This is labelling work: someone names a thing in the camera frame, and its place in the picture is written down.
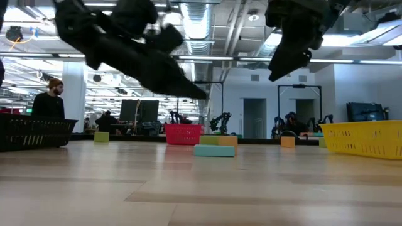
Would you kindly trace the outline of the yellow plastic basket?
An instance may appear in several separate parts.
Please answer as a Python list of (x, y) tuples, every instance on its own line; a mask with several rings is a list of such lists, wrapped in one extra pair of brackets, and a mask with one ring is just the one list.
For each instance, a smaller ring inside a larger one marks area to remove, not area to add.
[(321, 125), (327, 149), (334, 153), (402, 160), (402, 120)]

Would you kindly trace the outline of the orange foam block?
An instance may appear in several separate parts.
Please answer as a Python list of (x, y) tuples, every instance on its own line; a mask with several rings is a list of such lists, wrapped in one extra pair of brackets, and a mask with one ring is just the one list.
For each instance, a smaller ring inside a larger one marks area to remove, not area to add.
[(291, 136), (281, 136), (280, 145), (284, 148), (294, 148), (296, 146), (296, 138)]
[(238, 137), (237, 136), (220, 136), (218, 138), (219, 146), (233, 146), (234, 155), (237, 156), (238, 153)]

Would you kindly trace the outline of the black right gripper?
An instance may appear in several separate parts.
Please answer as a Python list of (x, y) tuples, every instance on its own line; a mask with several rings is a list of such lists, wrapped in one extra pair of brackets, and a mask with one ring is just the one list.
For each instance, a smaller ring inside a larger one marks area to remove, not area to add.
[(321, 47), (323, 0), (268, 0), (265, 17), (266, 26), (279, 28), (282, 34), (268, 66), (269, 80), (275, 82), (306, 67), (312, 58), (309, 49)]

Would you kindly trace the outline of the blue foam block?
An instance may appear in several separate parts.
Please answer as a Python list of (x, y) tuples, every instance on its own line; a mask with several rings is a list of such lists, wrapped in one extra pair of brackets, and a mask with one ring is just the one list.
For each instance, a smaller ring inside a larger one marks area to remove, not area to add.
[(235, 148), (234, 146), (198, 144), (194, 147), (193, 155), (206, 157), (234, 157)]

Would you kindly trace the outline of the long ceiling light strip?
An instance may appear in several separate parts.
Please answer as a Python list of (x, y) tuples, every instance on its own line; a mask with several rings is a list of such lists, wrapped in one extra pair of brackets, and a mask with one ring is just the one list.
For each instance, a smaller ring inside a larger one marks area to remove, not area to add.
[[(20, 53), (20, 52), (0, 52), (0, 57), (13, 58), (63, 58), (83, 60), (83, 54), (69, 53)], [(176, 60), (195, 60), (195, 61), (237, 61), (237, 62), (271, 62), (272, 58), (261, 57), (240, 57), (240, 56), (186, 56), (173, 55)], [(311, 59), (310, 63), (330, 63), (330, 64), (354, 64), (354, 65), (392, 65), (402, 66), (402, 60), (341, 60), (341, 59)]]

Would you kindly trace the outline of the white building column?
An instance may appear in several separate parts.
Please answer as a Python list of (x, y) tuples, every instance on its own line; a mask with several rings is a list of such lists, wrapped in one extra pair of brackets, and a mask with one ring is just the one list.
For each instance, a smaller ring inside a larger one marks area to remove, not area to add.
[(87, 67), (84, 62), (64, 62), (62, 72), (62, 99), (65, 118), (77, 120), (73, 133), (84, 131)]

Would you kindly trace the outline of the black gantry frame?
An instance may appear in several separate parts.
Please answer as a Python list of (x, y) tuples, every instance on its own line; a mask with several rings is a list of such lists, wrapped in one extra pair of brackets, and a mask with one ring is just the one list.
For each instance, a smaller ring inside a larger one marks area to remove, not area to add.
[(281, 117), (281, 96), (288, 88), (293, 89), (307, 89), (312, 90), (319, 97), (319, 119), (323, 119), (323, 107), (322, 107), (322, 86), (321, 85), (305, 85), (302, 83), (293, 85), (278, 85), (277, 86), (277, 105), (278, 105), (278, 117)]
[(197, 101), (197, 108), (200, 117), (199, 121), (204, 126), (209, 126), (210, 121), (214, 116), (212, 113), (213, 101), (211, 100), (211, 97), (213, 95), (213, 89), (215, 85), (220, 86), (220, 114), (224, 112), (224, 82), (196, 80), (193, 81), (193, 83), (200, 88), (204, 87), (204, 91), (208, 95), (206, 100)]

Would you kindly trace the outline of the black ceiling device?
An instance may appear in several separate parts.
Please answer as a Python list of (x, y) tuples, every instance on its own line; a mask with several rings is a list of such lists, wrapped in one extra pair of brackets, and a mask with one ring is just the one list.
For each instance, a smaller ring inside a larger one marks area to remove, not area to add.
[(6, 31), (6, 39), (12, 42), (20, 42), (23, 39), (20, 26), (10, 26)]

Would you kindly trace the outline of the silver ceiling air duct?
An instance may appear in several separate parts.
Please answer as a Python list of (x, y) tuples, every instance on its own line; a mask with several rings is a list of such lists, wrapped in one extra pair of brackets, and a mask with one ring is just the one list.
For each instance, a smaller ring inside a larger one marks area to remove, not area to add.
[[(211, 54), (212, 44), (207, 40), (211, 37), (212, 4), (180, 3), (183, 14), (183, 29), (185, 32), (187, 51), (190, 56), (207, 56)], [(207, 63), (191, 63), (192, 80), (209, 80), (209, 65)], [(208, 100), (198, 100), (198, 115), (207, 117)]]

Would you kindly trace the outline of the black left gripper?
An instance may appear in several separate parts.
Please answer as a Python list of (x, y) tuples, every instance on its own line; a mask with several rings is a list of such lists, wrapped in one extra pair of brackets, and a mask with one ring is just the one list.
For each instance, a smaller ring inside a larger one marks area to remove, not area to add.
[(163, 59), (183, 44), (182, 34), (172, 25), (161, 27), (160, 32), (149, 30), (145, 36), (148, 48), (133, 40), (111, 36), (100, 31), (89, 35), (89, 67), (99, 68), (105, 63), (157, 94), (205, 100), (207, 94), (191, 82), (173, 58)]

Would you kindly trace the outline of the grey door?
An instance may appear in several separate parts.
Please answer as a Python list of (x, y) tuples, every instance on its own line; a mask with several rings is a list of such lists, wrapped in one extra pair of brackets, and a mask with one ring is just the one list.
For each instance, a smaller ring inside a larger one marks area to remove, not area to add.
[(313, 99), (296, 99), (297, 119), (306, 123), (309, 119), (315, 117), (315, 101)]
[(244, 99), (243, 105), (244, 137), (246, 139), (266, 139), (266, 99)]

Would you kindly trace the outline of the black aluminium table frame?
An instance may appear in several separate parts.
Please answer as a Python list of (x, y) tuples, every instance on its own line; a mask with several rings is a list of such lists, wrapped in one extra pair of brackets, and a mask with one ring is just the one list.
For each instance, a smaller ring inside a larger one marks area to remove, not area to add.
[[(94, 141), (93, 134), (79, 134), (73, 133), (70, 137), (71, 141)], [(163, 136), (109, 136), (110, 141), (136, 141), (136, 142), (154, 142), (154, 143), (167, 143), (166, 137)], [(279, 145), (279, 139), (245, 139), (238, 138), (238, 144), (260, 144), (260, 145)], [(318, 146), (319, 140), (303, 140), (297, 139), (296, 145), (299, 146)]]

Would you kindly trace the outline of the black computer monitor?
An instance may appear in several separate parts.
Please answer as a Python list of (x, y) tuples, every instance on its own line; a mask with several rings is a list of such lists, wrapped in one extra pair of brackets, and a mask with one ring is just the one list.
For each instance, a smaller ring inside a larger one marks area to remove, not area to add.
[(144, 100), (140, 103), (139, 114), (141, 122), (156, 122), (158, 120), (159, 101)]
[(122, 100), (120, 121), (134, 121), (137, 114), (139, 100)]

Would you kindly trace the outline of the black wall screen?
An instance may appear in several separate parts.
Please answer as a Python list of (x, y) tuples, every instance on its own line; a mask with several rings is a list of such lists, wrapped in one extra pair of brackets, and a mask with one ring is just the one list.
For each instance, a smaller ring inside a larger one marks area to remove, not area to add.
[(381, 104), (375, 103), (346, 103), (347, 118), (349, 122), (383, 121), (384, 110)]

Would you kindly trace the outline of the red plastic basket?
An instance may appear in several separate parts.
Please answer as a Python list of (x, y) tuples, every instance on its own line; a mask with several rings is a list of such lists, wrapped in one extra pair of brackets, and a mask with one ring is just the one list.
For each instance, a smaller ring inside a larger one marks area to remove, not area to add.
[(200, 124), (166, 124), (166, 142), (171, 145), (196, 145), (204, 133)]

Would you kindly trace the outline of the bright ceiling light panel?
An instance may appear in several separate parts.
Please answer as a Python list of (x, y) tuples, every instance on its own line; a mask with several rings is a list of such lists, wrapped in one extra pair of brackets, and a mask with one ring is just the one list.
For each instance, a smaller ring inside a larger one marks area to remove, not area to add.
[(377, 24), (364, 18), (336, 22), (323, 36), (322, 46), (372, 47), (382, 46), (402, 35), (402, 18)]

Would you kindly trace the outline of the person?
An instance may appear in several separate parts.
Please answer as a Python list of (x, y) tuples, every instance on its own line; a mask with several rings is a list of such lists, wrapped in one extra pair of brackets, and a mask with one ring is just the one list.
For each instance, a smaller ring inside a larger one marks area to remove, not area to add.
[(289, 112), (285, 116), (285, 118), (286, 118), (286, 122), (285, 122), (285, 130), (286, 131), (292, 131), (297, 136), (299, 136), (301, 133), (308, 132), (307, 125), (300, 122), (297, 119), (297, 115), (295, 112)]
[(105, 111), (105, 113), (96, 119), (95, 123), (98, 125), (99, 132), (108, 132), (110, 135), (115, 135), (116, 128), (112, 126), (112, 124), (117, 124), (118, 120), (111, 116), (111, 112), (109, 110)]
[(32, 116), (51, 117), (64, 119), (65, 110), (61, 94), (63, 82), (57, 78), (51, 78), (48, 82), (48, 91), (35, 96), (32, 106)]

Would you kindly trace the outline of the black plastic basket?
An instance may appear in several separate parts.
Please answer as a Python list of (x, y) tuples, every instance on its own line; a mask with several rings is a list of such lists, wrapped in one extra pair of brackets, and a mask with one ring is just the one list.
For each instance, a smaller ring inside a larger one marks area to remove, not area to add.
[(65, 146), (76, 123), (73, 119), (0, 113), (0, 152)]

